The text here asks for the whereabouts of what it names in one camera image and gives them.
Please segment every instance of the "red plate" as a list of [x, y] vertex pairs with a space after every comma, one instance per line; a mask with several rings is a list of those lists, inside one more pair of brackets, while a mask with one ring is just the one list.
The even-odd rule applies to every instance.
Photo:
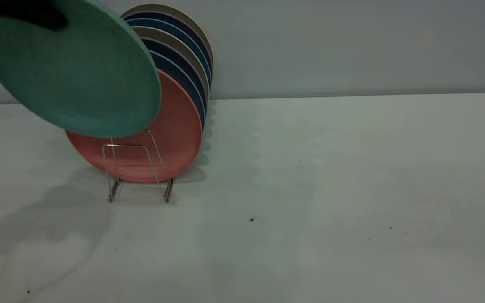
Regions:
[[[168, 176], [175, 177], [185, 171], [196, 159], [202, 143], [200, 115], [187, 92], [177, 81], [158, 70], [162, 85], [162, 105], [156, 120], [148, 129], [133, 136], [114, 138], [114, 144], [145, 145], [160, 181], [166, 175], [160, 164], [149, 130], [155, 136], [156, 144]], [[106, 172], [102, 157], [103, 144], [110, 144], [109, 138], [94, 138], [73, 132], [67, 136], [76, 150], [94, 167]], [[115, 176], [112, 148], [105, 148], [108, 174]], [[151, 165], [143, 148], [116, 148], [115, 156], [121, 180], [151, 183], [156, 182]]]

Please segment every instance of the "gray wall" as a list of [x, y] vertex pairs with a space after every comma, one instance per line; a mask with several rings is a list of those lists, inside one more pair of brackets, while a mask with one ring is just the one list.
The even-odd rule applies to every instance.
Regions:
[[485, 92], [485, 0], [164, 3], [208, 34], [212, 98]]

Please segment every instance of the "navy blue plate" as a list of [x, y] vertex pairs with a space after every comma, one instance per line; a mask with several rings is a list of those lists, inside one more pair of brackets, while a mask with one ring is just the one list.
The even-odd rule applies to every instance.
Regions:
[[153, 27], [156, 29], [161, 29], [177, 37], [179, 40], [181, 40], [194, 52], [194, 54], [196, 54], [196, 57], [200, 60], [207, 75], [209, 88], [211, 87], [210, 84], [212, 81], [212, 70], [211, 70], [210, 63], [207, 61], [206, 56], [200, 49], [198, 43], [196, 43], [195, 40], [193, 40], [186, 32], [184, 32], [179, 27], [176, 27], [175, 25], [172, 25], [166, 21], [162, 21], [158, 19], [132, 18], [132, 19], [127, 19], [127, 23], [131, 27]]
[[[186, 75], [190, 77], [190, 80], [195, 84], [195, 86], [198, 89], [198, 92], [200, 93], [201, 100], [207, 100], [207, 96], [205, 94], [205, 89], [204, 89], [204, 84], [202, 82], [202, 79], [198, 76], [197, 71], [194, 69], [194, 67], [176, 50], [173, 48], [170, 48], [166, 44], [162, 42], [158, 42], [156, 40], [152, 40], [150, 38], [146, 37], [140, 37], [143, 44], [145, 44], [146, 48], [148, 50], [152, 50], [154, 52], [157, 52], [161, 55], [163, 55], [166, 58], [169, 58], [173, 63], [175, 63], [178, 67], [183, 69]], [[207, 113], [207, 102], [204, 102], [204, 110], [205, 113]]]
[[186, 23], [181, 21], [180, 19], [177, 19], [176, 17], [172, 15], [167, 15], [162, 12], [153, 12], [153, 11], [145, 11], [145, 12], [137, 12], [137, 13], [132, 13], [130, 15], [125, 16], [125, 20], [130, 20], [130, 19], [138, 19], [138, 18], [151, 18], [151, 19], [157, 19], [161, 21], [165, 21], [167, 23], [170, 23], [172, 25], [175, 25], [176, 27], [179, 27], [181, 30], [183, 30], [188, 36], [194, 40], [199, 46], [200, 50], [202, 50], [202, 53], [205, 55], [208, 65], [212, 66], [212, 60], [211, 60], [211, 55], [208, 53], [207, 47], [205, 46], [205, 43], [203, 40], [198, 36], [198, 34]]
[[155, 61], [156, 67], [175, 79], [175, 81], [177, 81], [192, 98], [198, 113], [200, 113], [200, 120], [202, 121], [203, 130], [205, 127], [205, 108], [204, 102], [196, 85], [192, 82], [185, 71], [183, 71], [183, 69], [181, 69], [181, 67], [179, 67], [175, 62], [168, 59], [166, 56], [155, 52], [154, 50], [149, 50], [149, 53], [151, 54], [152, 59]]

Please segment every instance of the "green plate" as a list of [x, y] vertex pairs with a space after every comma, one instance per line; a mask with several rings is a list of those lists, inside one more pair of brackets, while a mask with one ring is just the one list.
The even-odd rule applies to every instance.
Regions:
[[140, 38], [94, 0], [53, 0], [58, 32], [0, 17], [0, 82], [25, 107], [71, 132], [129, 136], [160, 109], [160, 80]]

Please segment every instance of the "white table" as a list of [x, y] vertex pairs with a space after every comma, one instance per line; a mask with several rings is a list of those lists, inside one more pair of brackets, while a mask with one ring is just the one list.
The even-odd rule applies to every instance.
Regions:
[[485, 94], [211, 101], [173, 204], [107, 195], [0, 105], [0, 302], [485, 302]]

